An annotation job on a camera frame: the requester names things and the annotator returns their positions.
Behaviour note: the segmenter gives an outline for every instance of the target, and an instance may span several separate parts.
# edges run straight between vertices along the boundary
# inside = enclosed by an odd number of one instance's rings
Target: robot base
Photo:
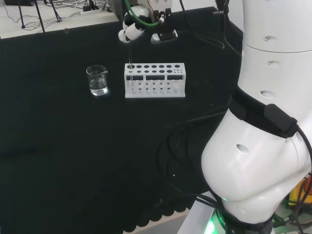
[[[219,211],[213,211],[204,234],[225,234],[225,221]]]

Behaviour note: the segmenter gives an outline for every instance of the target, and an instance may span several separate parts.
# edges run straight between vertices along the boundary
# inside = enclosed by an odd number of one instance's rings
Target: green led light
[[[215,230],[214,223],[210,220],[207,224],[204,234],[212,234]]]

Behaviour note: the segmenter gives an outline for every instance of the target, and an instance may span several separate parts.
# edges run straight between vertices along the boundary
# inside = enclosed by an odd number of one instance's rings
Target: robotic arm
[[[123,29],[118,34],[120,41],[130,43],[143,35],[145,28],[154,26],[157,26],[158,33],[153,34],[152,43],[177,38],[176,30],[170,26],[172,0],[139,2],[141,4],[130,7],[126,0],[129,11],[124,16]]]
[[[133,6],[132,10],[136,14],[136,16],[144,22],[150,23],[152,21],[152,19],[149,17],[149,11],[145,6]],[[134,22],[133,18],[128,13],[126,13],[124,16],[122,27],[123,30],[119,32],[118,37],[119,40],[124,43],[129,43],[132,40],[137,39],[144,33],[143,25],[138,22]]]
[[[257,115],[275,104],[298,120],[312,142],[312,33],[306,30],[312,27],[312,1],[302,0],[300,6],[295,0],[243,4],[238,86],[202,154],[202,170],[224,208],[241,222],[236,226],[255,228],[272,220],[282,199],[311,170],[301,135],[279,135]],[[274,233],[272,226],[262,231]]]

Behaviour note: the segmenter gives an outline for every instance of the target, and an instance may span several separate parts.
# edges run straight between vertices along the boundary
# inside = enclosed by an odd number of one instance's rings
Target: black tablecloth
[[[220,36],[212,11],[188,14],[197,31]],[[194,39],[181,13],[173,18],[178,40],[153,46],[146,32],[132,45],[133,62],[185,63],[185,98],[124,98],[120,22],[0,40],[1,233],[122,233],[176,194],[160,179],[156,148],[178,123],[227,104],[240,59]],[[103,97],[90,93],[85,69],[92,64],[109,71]],[[190,134],[196,170],[219,122]],[[174,162],[171,172],[184,188],[205,190],[196,173]]]

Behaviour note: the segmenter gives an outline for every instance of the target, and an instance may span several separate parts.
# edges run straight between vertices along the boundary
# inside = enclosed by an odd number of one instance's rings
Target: black mount
[[[165,12],[154,11],[154,18],[159,20],[161,15],[165,15],[166,19],[164,23],[158,23],[158,36],[160,41],[173,40],[177,38],[175,29],[172,27],[171,8],[167,8]]]

